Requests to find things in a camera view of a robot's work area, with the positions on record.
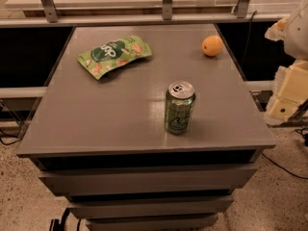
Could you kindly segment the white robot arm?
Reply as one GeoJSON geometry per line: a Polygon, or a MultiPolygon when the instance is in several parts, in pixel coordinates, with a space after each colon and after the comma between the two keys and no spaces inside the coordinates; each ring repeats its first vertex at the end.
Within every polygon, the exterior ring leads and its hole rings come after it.
{"type": "Polygon", "coordinates": [[[295,59],[288,67],[278,67],[264,114],[266,124],[280,125],[308,100],[308,0],[268,28],[265,38],[281,39],[285,53],[295,59]]]}

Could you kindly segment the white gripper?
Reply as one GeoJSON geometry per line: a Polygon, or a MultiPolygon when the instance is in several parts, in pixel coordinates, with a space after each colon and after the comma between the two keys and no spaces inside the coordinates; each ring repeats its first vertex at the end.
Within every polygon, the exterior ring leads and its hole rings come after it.
{"type": "MultiPolygon", "coordinates": [[[[273,41],[285,38],[288,17],[274,23],[265,33],[265,38],[273,41]]],[[[289,120],[298,110],[299,105],[308,99],[308,62],[296,60],[289,67],[280,66],[277,94],[269,99],[264,114],[268,125],[281,125],[289,120]]]]}

